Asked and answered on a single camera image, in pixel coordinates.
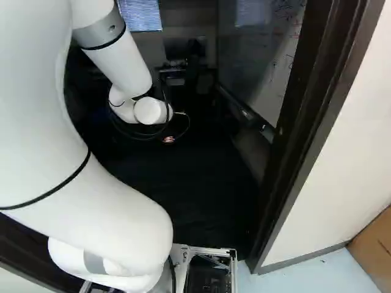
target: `cardboard box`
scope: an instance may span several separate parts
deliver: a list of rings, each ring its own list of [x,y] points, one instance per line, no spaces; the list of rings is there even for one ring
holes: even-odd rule
[[[391,208],[348,245],[349,252],[383,293],[391,293]]]

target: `black ring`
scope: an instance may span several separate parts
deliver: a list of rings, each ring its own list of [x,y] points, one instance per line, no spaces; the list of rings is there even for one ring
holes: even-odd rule
[[[119,105],[113,105],[111,102],[110,102],[110,100],[109,100],[109,104],[112,106],[112,107],[120,107],[120,106],[122,106],[123,104],[125,103],[125,101],[123,101],[121,104],[119,104]]]
[[[95,47],[89,47],[89,48],[85,48],[85,47],[80,46],[80,48],[82,48],[83,50],[87,50],[87,51],[104,49],[105,47],[108,47],[108,46],[114,44],[116,41],[118,41],[124,35],[125,32],[126,32],[126,25],[123,28],[123,30],[121,31],[121,33],[115,39],[107,42],[106,44],[95,46]]]
[[[9,211],[9,210],[12,210],[12,209],[20,209],[20,208],[24,208],[26,206],[30,206],[38,201],[41,201],[43,199],[45,199],[46,197],[49,197],[50,195],[54,194],[55,192],[59,191],[61,188],[63,188],[65,185],[67,185],[69,182],[71,182],[72,180],[74,180],[81,172],[81,170],[84,169],[84,167],[87,165],[88,163],[88,160],[90,159],[91,157],[91,151],[88,150],[88,153],[87,153],[87,156],[86,158],[84,159],[83,163],[80,165],[79,168],[76,169],[75,172],[73,172],[72,175],[70,175],[67,179],[65,179],[64,181],[62,181],[59,185],[57,185],[56,187],[52,188],[51,190],[45,192],[44,194],[40,195],[39,197],[36,197],[36,198],[33,198],[32,200],[29,200],[29,201],[26,201],[24,203],[19,203],[19,204],[16,204],[14,206],[2,206],[0,207],[0,211]]]

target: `gray floor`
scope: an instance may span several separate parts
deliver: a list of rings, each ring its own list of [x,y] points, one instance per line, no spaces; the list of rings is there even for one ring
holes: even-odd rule
[[[381,293],[347,249],[276,270],[251,275],[244,262],[238,265],[239,293]]]

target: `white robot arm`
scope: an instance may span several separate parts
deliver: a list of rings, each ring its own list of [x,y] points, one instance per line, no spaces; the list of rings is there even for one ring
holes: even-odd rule
[[[113,0],[1,1],[0,15],[1,212],[49,236],[49,252],[66,272],[147,292],[172,246],[170,218],[98,163],[64,103],[73,33],[112,81],[109,100],[122,120],[167,118],[153,98],[134,105],[152,80]]]

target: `door frame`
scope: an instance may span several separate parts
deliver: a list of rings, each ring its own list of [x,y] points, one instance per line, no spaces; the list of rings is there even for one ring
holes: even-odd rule
[[[261,185],[267,204],[246,262],[252,273],[270,251],[364,58],[384,0],[308,0],[291,76]]]

